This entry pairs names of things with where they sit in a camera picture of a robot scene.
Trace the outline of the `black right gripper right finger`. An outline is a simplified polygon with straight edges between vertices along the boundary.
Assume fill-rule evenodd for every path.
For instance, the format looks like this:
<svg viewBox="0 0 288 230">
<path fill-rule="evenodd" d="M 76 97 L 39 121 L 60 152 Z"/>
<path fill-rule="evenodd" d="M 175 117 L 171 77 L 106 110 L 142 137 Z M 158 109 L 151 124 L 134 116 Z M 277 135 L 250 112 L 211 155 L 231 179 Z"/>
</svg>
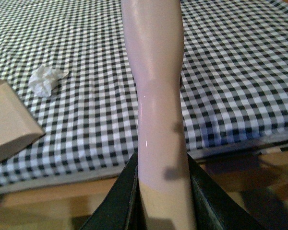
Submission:
<svg viewBox="0 0 288 230">
<path fill-rule="evenodd" d="M 188 156 L 198 230 L 263 230 L 191 157 Z"/>
</svg>

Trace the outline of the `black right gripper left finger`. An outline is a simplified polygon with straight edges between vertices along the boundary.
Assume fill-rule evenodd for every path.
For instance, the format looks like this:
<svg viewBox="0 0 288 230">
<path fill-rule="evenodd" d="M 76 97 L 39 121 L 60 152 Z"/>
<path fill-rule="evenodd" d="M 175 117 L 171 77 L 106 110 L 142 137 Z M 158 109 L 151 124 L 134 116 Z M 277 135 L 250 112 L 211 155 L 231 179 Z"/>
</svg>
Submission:
<svg viewBox="0 0 288 230">
<path fill-rule="evenodd" d="M 137 153 L 123 168 L 105 199 L 82 230 L 145 230 L 144 212 L 138 185 Z"/>
</svg>

